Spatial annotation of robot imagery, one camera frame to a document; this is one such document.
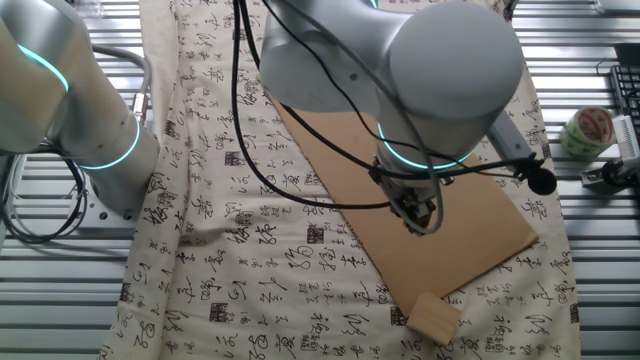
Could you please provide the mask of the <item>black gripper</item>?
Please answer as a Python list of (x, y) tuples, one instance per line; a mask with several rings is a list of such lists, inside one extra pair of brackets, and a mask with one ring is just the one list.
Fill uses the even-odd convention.
[(426, 234), (431, 217), (436, 210), (435, 188), (432, 186), (406, 187), (389, 182), (384, 186), (384, 190), (392, 207), (396, 209), (396, 216), (402, 220), (407, 231), (411, 234), (418, 233), (413, 220), (406, 212), (414, 211), (415, 223), (420, 228), (420, 232)]

